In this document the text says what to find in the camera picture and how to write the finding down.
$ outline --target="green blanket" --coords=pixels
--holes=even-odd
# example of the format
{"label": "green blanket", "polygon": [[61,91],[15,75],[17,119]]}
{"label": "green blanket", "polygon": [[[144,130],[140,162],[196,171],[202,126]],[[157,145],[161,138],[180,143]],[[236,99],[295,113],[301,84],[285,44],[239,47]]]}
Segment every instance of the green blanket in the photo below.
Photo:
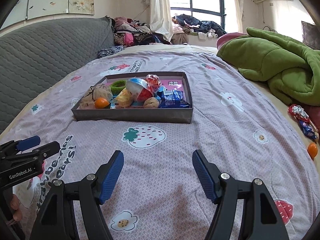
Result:
{"label": "green blanket", "polygon": [[225,43],[217,56],[290,105],[320,106],[320,50],[278,33],[247,28],[248,35]]}

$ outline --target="gray cardboard box lid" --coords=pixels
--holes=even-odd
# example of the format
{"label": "gray cardboard box lid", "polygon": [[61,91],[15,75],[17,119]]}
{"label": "gray cardboard box lid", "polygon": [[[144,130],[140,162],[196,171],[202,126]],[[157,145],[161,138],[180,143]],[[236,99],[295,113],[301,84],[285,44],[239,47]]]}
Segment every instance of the gray cardboard box lid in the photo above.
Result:
{"label": "gray cardboard box lid", "polygon": [[118,121],[132,121],[132,122],[170,122],[170,123],[191,123],[192,112],[193,112],[193,102],[190,90],[189,81],[187,75],[184,72],[137,72],[137,73],[123,73],[116,75],[108,75],[102,78],[98,85],[104,81],[114,80],[114,79],[129,79],[133,77],[144,78],[148,74],[157,75],[160,80],[162,77],[166,78],[177,78],[182,80],[184,86],[184,98],[190,104],[190,108],[157,108],[157,109],[78,109],[80,105],[79,100],[75,106],[71,109],[73,115],[77,121],[84,120],[118,120]]}

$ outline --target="green hair tie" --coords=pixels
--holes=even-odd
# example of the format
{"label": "green hair tie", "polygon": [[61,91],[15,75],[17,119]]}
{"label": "green hair tie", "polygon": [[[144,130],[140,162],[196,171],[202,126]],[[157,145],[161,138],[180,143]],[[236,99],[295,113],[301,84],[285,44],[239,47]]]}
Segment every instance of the green hair tie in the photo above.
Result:
{"label": "green hair tie", "polygon": [[114,95],[118,95],[120,94],[120,92],[122,90],[124,90],[125,88],[125,80],[118,80],[116,82],[113,82],[111,85],[110,85],[110,88],[111,88],[111,92],[114,94]]}

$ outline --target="gray quilted headboard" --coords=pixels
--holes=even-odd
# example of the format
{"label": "gray quilted headboard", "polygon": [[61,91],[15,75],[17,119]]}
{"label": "gray quilted headboard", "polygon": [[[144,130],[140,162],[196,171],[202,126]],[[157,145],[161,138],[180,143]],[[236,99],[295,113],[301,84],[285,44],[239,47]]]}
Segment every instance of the gray quilted headboard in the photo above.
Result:
{"label": "gray quilted headboard", "polygon": [[109,17],[39,22],[0,37],[0,133],[32,99],[110,46]]}

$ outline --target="orange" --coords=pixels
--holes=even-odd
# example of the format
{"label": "orange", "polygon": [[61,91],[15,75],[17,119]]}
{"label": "orange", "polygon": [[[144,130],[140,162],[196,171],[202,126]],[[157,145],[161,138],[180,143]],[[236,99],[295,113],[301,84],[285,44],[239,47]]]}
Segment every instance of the orange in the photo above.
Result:
{"label": "orange", "polygon": [[310,143],[308,146],[308,153],[312,159],[314,159],[318,154],[318,148],[315,143]]}
{"label": "orange", "polygon": [[94,106],[96,109],[103,109],[107,107],[110,103],[105,98],[97,98],[97,100],[94,102]]}

